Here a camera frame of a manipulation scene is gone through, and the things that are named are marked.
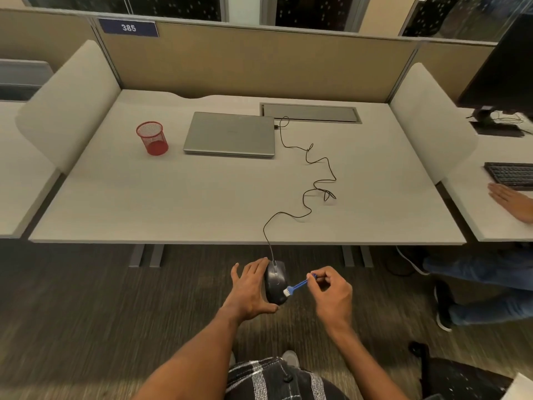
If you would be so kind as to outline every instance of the blue number plate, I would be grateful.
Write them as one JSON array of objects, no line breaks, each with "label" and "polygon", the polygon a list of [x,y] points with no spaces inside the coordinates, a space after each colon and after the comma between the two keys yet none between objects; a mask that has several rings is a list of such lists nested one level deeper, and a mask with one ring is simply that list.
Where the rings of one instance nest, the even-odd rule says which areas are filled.
[{"label": "blue number plate", "polygon": [[129,19],[99,18],[100,26],[105,33],[119,35],[151,36],[159,38],[154,21],[130,21]]}]

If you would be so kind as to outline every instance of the desk surface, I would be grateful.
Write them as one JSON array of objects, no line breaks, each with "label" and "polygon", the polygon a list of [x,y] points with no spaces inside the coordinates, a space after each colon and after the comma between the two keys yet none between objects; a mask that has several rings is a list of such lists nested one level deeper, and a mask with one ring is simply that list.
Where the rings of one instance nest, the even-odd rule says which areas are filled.
[{"label": "desk surface", "polygon": [[[184,99],[125,90],[97,130],[30,239],[39,242],[263,244],[277,211],[302,215],[302,194],[329,177],[326,163],[285,149],[273,159],[184,154],[195,111],[259,114],[261,102],[356,106],[362,125],[292,121],[288,145],[315,146],[338,181],[337,200],[311,193],[296,221],[278,215],[274,244],[462,244],[456,223],[386,104],[236,96]],[[163,124],[170,148],[149,156],[138,124]]]},{"label": "desk surface", "polygon": [[0,237],[20,237],[59,171],[17,129],[24,102],[0,102]]},{"label": "desk surface", "polygon": [[[465,117],[471,109],[462,109]],[[519,127],[533,132],[525,117]],[[489,196],[492,181],[483,169],[486,161],[533,163],[533,136],[499,137],[478,135],[474,153],[443,180],[443,185],[480,242],[533,241],[533,226],[516,220]],[[524,192],[533,198],[533,192]]]}]

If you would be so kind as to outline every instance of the black and white plaid shirt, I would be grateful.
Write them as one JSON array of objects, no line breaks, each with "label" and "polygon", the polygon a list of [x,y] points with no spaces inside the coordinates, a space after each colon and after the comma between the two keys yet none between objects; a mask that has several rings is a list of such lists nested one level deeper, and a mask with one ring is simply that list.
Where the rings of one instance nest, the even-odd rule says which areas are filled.
[{"label": "black and white plaid shirt", "polygon": [[241,362],[230,368],[224,399],[348,400],[348,397],[320,376],[293,368],[281,358],[267,358]]}]

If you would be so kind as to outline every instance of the blue jeans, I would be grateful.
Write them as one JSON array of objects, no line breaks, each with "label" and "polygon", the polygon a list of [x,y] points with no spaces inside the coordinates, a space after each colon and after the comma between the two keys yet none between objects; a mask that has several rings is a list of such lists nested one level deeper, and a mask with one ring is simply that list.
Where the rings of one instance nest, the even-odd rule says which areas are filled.
[{"label": "blue jeans", "polygon": [[504,286],[509,289],[489,300],[450,307],[456,325],[501,323],[533,317],[533,249],[513,249],[466,255],[455,261],[424,260],[431,274]]}]

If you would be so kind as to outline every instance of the pen holder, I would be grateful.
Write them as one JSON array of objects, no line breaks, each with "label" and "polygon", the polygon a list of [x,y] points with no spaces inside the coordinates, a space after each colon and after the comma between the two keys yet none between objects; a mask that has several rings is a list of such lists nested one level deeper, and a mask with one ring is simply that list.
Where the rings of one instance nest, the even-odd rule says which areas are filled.
[{"label": "pen holder", "polygon": [[169,149],[163,134],[163,125],[159,122],[144,122],[137,127],[137,134],[151,156],[160,156]]}]

